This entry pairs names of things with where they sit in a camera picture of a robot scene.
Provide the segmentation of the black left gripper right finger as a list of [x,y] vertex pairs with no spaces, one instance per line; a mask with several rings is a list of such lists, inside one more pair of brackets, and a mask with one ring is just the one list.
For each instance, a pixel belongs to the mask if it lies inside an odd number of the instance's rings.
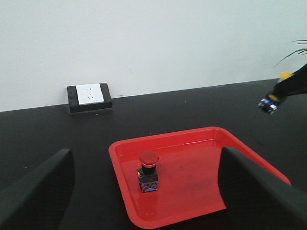
[[237,230],[305,230],[307,195],[233,147],[221,152],[218,186]]

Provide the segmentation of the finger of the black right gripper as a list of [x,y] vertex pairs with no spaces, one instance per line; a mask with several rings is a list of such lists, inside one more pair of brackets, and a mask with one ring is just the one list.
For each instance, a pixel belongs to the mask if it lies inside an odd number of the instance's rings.
[[274,86],[274,92],[282,97],[307,93],[307,65],[294,72],[290,78]]

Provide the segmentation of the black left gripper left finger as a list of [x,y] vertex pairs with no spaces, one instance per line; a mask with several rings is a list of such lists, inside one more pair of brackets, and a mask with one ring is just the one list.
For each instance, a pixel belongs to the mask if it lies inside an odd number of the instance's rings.
[[73,154],[69,149],[62,149],[0,192],[0,228],[58,229],[74,185]]

